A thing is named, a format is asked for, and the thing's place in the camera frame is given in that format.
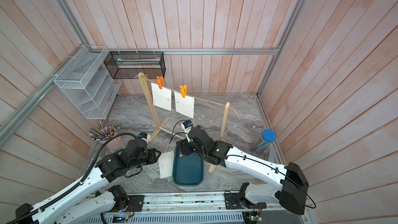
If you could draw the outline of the white postcard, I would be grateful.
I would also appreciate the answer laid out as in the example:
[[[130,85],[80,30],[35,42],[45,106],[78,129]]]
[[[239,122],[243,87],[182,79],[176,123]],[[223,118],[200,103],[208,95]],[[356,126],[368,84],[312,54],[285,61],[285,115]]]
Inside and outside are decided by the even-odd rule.
[[[167,177],[171,177],[173,174],[174,152],[169,151],[163,153],[159,157],[158,162],[159,162],[160,178],[164,179]]]
[[[172,110],[172,91],[163,87],[159,88],[158,84],[151,83],[153,105],[162,109]]]
[[[191,96],[183,97],[181,93],[174,92],[176,112],[189,118],[194,117],[195,98]]]

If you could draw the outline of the yellow orange clothespin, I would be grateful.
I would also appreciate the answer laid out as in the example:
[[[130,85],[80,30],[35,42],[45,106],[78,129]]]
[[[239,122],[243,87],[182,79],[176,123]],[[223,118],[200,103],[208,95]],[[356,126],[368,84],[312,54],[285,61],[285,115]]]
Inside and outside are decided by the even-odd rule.
[[[187,86],[186,85],[180,86],[180,94],[181,94],[182,98],[186,97],[186,94],[187,94]]]

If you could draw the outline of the dark orange clothespin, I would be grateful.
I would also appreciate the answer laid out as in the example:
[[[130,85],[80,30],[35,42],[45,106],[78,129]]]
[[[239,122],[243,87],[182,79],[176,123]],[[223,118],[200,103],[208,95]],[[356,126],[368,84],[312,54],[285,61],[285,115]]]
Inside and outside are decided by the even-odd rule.
[[[160,90],[163,89],[164,86],[164,77],[163,76],[157,76],[157,84]]]

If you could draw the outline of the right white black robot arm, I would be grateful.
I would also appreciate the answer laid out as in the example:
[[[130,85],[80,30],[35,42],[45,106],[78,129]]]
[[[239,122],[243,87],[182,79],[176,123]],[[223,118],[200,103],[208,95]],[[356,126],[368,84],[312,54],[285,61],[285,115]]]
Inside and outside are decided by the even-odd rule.
[[[235,196],[236,204],[252,208],[258,203],[278,203],[294,214],[305,213],[309,183],[299,165],[262,160],[224,141],[214,141],[200,126],[184,134],[185,139],[176,143],[182,155],[196,153],[208,163],[245,172],[264,182],[243,184]]]

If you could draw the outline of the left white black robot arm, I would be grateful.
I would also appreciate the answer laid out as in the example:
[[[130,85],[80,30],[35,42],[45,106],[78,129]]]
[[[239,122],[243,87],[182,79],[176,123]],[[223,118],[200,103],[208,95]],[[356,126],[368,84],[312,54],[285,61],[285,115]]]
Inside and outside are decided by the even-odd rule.
[[[102,159],[94,158],[86,173],[53,196],[34,205],[17,208],[13,224],[59,224],[80,222],[97,213],[128,206],[128,196],[121,186],[113,186],[91,201],[81,203],[86,196],[108,185],[131,169],[155,164],[161,152],[148,148],[148,143],[134,137],[124,149]]]

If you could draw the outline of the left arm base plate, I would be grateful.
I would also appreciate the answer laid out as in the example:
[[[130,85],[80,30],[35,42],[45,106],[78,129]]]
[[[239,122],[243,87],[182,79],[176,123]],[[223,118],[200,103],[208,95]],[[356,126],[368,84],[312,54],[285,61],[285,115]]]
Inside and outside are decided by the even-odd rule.
[[[112,212],[141,212],[144,204],[144,195],[118,196]]]

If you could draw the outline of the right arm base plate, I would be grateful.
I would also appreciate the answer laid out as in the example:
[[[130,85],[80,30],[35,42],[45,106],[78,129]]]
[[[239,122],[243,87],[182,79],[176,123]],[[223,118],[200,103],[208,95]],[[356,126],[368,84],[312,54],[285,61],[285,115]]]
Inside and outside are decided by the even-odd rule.
[[[248,201],[245,197],[241,196],[239,193],[232,193],[230,191],[225,191],[224,202],[226,209],[263,209],[267,208],[266,203],[254,204]]]

